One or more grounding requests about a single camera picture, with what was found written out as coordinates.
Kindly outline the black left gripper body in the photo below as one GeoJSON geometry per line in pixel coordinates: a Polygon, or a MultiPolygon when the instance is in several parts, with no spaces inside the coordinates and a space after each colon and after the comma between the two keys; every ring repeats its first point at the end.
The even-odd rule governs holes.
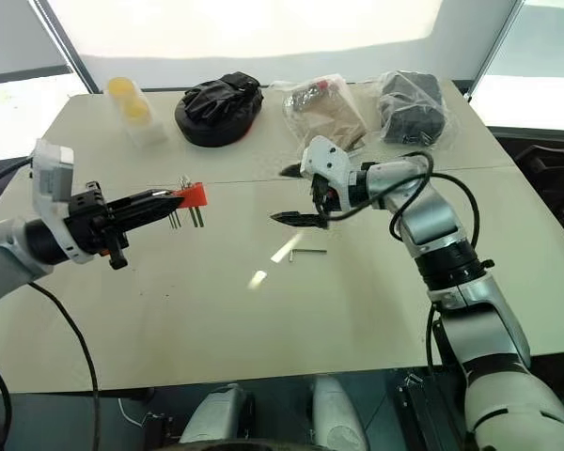
{"type": "Polygon", "coordinates": [[[109,257],[114,270],[128,265],[123,249],[129,246],[126,234],[115,225],[98,181],[86,183],[86,190],[74,194],[68,206],[65,224],[78,247],[91,256],[109,257]]]}

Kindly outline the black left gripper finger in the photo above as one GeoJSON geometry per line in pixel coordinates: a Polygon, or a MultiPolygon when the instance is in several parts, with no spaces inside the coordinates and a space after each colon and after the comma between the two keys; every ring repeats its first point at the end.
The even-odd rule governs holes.
{"type": "Polygon", "coordinates": [[[112,212],[171,212],[175,209],[175,197],[170,190],[150,189],[110,201],[112,212]]]}
{"type": "Polygon", "coordinates": [[[182,203],[181,196],[128,196],[112,201],[110,209],[119,231],[130,231],[164,219],[182,203]]]}

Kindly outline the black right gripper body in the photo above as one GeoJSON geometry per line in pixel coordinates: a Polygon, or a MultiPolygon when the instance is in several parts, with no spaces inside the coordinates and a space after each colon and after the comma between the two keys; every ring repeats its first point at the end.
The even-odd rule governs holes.
{"type": "Polygon", "coordinates": [[[339,211],[337,192],[330,187],[329,180],[321,175],[314,175],[311,180],[312,202],[320,217],[339,211]]]}

